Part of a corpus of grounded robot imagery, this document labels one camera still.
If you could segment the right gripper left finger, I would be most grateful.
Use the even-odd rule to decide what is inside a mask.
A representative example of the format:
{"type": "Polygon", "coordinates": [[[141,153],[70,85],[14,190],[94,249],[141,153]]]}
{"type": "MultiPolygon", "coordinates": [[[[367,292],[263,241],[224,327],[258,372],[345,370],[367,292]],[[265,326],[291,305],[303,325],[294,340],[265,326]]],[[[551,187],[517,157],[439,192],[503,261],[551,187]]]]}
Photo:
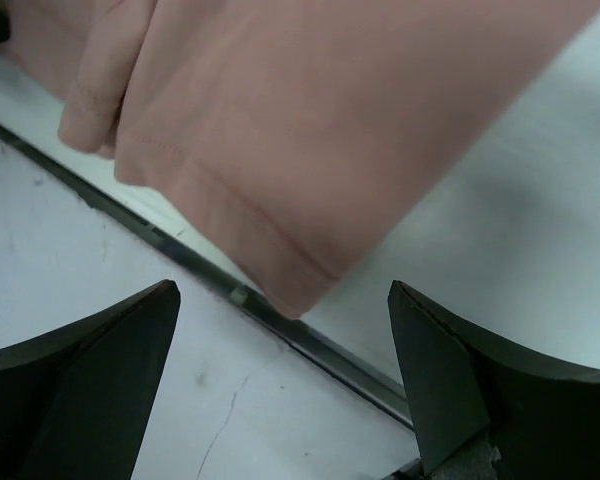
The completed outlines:
{"type": "Polygon", "coordinates": [[[0,479],[129,479],[175,332],[172,280],[0,349],[0,479]]]}

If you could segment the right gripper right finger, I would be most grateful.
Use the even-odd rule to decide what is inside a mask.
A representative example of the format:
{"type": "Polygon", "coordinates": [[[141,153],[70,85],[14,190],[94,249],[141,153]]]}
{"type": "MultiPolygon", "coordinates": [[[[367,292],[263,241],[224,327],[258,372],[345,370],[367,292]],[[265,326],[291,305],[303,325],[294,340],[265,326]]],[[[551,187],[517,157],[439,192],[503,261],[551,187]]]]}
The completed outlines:
{"type": "Polygon", "coordinates": [[[600,479],[600,370],[471,323],[407,284],[388,307],[420,453],[409,479],[600,479]]]}

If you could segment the pink t shirt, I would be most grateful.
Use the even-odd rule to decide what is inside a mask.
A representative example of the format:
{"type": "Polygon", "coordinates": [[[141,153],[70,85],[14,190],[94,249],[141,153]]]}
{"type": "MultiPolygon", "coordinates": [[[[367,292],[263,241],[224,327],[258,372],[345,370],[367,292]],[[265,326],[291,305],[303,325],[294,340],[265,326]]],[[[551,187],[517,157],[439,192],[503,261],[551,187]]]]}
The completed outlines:
{"type": "Polygon", "coordinates": [[[8,1],[59,138],[159,191],[296,319],[600,1],[8,1]]]}

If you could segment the aluminium table edge rail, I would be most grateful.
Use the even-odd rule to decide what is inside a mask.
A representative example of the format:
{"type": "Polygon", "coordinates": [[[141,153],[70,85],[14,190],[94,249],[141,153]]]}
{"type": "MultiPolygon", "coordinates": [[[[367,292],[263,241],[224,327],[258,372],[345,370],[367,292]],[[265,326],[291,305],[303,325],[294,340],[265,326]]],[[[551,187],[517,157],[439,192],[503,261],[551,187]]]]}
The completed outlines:
{"type": "Polygon", "coordinates": [[[402,425],[413,427],[404,390],[357,356],[302,321],[291,321],[276,313],[262,295],[225,272],[191,248],[142,219],[110,195],[90,185],[30,143],[0,125],[0,140],[24,154],[70,188],[91,208],[126,228],[163,256],[184,268],[242,313],[269,330],[293,350],[324,370],[402,425]]]}

